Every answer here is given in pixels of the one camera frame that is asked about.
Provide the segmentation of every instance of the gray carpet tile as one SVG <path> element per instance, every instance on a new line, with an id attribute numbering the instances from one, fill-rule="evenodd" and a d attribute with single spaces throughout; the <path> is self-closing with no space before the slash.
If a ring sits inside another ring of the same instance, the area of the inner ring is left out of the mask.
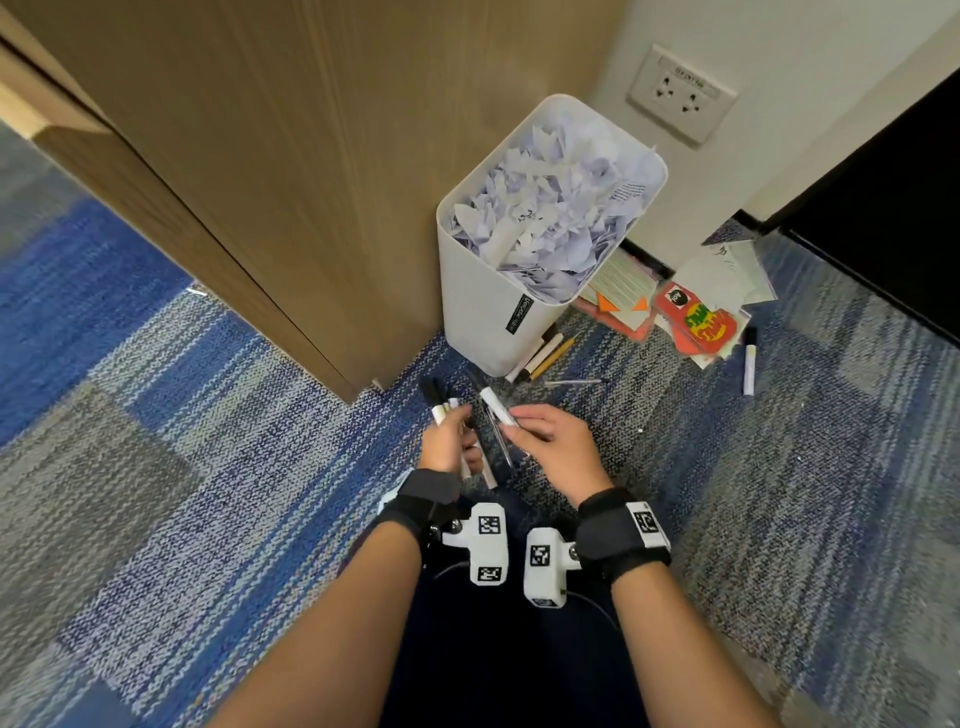
<path id="1" fill-rule="evenodd" d="M 0 122 L 0 259 L 84 197 L 83 189 Z"/>
<path id="2" fill-rule="evenodd" d="M 0 453 L 0 691 L 199 483 L 89 381 Z"/>

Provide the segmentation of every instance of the right hand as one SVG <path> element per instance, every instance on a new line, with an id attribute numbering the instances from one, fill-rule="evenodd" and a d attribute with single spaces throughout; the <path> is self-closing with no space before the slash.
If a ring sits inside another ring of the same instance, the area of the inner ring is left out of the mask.
<path id="1" fill-rule="evenodd" d="M 520 427 L 501 424 L 503 434 L 540 463 L 543 474 L 574 508 L 613 487 L 583 420 L 550 404 L 521 404 L 510 414 Z"/>

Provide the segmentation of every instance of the electrical socket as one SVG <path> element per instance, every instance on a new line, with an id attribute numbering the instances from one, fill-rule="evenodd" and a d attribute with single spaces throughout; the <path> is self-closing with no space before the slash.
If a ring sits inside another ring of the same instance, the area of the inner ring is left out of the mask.
<path id="1" fill-rule="evenodd" d="M 627 99 L 702 144 L 727 115 L 736 92 L 654 43 Z"/>

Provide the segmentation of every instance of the blue carpet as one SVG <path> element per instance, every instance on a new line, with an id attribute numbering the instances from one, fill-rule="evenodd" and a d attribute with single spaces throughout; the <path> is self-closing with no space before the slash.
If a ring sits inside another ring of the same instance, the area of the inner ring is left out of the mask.
<path id="1" fill-rule="evenodd" d="M 88 199 L 15 248 L 0 725 L 199 725 L 414 461 L 418 377 L 468 396 L 464 362 L 438 337 L 347 406 Z M 506 394 L 589 421 L 785 723 L 960 720 L 960 354 L 788 240 L 758 249 L 780 300 L 755 398 L 738 355 L 702 372 L 578 313 L 558 366 L 611 383 Z M 507 487 L 566 507 L 529 462 Z"/>

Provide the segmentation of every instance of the hand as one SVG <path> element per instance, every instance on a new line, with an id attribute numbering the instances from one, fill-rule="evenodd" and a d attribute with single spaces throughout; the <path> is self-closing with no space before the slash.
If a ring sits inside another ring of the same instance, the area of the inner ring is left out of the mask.
<path id="1" fill-rule="evenodd" d="M 501 424 L 503 434 L 540 463 L 543 474 L 574 508 L 613 487 L 583 420 L 550 404 L 521 404 L 510 414 L 520 427 Z"/>
<path id="2" fill-rule="evenodd" d="M 471 429 L 465 430 L 464 426 L 470 409 L 469 404 L 451 409 L 442 423 L 434 423 L 423 432 L 418 468 L 459 474 L 460 456 L 463 455 L 471 473 L 479 473 L 483 469 L 480 448 L 474 447 L 476 433 Z"/>

